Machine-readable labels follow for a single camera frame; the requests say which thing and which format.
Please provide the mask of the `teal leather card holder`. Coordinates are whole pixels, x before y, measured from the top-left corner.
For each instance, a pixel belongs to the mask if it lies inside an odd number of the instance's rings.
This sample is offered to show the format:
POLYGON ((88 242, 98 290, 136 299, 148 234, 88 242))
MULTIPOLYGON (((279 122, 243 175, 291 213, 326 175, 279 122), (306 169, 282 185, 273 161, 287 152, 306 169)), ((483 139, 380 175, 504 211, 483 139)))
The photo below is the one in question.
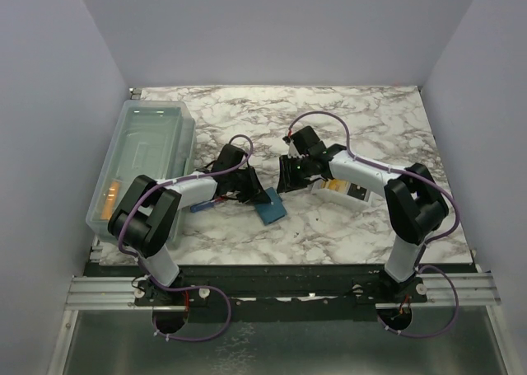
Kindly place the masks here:
POLYGON ((264 226, 268 226, 276 221, 285 218, 287 211, 282 203, 282 199, 273 187, 265 190, 270 198, 267 204, 256 204, 255 210, 264 226))

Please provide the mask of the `clear acrylic card box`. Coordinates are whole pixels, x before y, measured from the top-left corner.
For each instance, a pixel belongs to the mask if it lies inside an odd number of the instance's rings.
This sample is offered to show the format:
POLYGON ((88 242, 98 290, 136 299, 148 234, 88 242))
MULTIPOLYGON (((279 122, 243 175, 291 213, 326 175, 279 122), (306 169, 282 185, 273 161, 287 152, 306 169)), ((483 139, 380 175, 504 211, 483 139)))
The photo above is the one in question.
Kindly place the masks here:
POLYGON ((337 204, 352 211, 371 206, 371 192, 345 180, 317 180, 312 185, 311 193, 324 202, 337 204))

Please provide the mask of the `credit cards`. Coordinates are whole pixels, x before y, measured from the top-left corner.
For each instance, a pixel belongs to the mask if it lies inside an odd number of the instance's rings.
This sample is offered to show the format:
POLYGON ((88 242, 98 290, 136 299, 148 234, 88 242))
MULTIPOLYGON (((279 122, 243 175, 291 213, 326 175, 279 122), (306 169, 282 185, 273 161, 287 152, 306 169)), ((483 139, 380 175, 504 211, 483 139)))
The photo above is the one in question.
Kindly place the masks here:
POLYGON ((321 184, 321 189, 331 190, 362 201, 369 199, 369 191, 357 184, 345 180, 327 180, 321 184))

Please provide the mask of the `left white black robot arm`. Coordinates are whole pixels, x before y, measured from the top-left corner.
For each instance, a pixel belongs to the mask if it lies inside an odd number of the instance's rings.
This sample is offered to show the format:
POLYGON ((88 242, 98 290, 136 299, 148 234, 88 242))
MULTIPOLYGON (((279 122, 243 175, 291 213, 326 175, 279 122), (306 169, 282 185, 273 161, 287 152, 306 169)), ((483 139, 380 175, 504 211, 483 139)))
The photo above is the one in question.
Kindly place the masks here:
POLYGON ((228 194, 242 204, 272 202, 249 164, 251 154, 228 143, 211 165, 187 176, 162 182, 137 176, 111 214, 108 233, 154 278, 154 294, 165 305, 177 303, 183 292, 180 268, 166 246, 182 210, 228 194))

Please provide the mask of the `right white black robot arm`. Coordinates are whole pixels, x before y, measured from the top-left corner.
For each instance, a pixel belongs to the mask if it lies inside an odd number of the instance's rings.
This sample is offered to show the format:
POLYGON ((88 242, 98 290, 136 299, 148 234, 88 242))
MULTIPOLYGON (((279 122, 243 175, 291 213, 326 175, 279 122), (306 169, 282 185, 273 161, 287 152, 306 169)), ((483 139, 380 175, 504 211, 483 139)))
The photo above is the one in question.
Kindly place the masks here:
POLYGON ((425 240, 449 213, 429 170, 419 163, 402 169, 352 156, 341 144, 326 146, 310 126, 283 141, 289 149, 279 157, 278 193, 302 190, 318 179, 343 180, 385 199, 395 238, 379 292, 388 302, 406 296, 425 240))

